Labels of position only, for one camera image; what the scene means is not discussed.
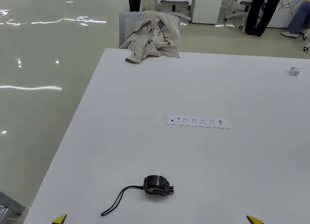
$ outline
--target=power strip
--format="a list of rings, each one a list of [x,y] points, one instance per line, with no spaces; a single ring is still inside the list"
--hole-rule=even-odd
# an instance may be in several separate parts
[[[224,119],[200,118],[194,116],[167,116],[166,124],[205,128],[229,128],[228,123]]]

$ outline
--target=potted plant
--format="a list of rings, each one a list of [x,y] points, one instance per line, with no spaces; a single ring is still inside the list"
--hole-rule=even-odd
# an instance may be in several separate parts
[[[139,12],[141,0],[128,0],[131,12]]]

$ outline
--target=black pants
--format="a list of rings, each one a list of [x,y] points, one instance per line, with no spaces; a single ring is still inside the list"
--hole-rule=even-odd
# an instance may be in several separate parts
[[[268,0],[260,23],[256,26],[265,0],[253,0],[246,24],[246,34],[261,36],[266,30],[280,0]]]

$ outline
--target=jeans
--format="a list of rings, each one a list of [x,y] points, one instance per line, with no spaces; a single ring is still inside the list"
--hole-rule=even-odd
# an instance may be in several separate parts
[[[298,12],[291,21],[287,30],[291,34],[299,34],[301,29],[310,27],[310,2],[305,2],[300,5]]]
[[[250,12],[248,14],[247,24],[246,24],[246,34],[261,36],[266,30],[280,0],[267,0],[263,16],[259,24],[257,24],[258,15],[264,4],[265,0],[253,0]]]

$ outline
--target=table surface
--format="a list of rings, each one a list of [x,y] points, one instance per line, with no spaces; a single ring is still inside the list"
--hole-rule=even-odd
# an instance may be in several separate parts
[[[25,224],[63,213],[65,224],[310,218],[309,60],[181,53],[135,65],[130,53],[105,50]],[[178,114],[221,117],[231,129],[165,125]],[[128,190],[100,217],[149,174],[165,176],[174,195]]]

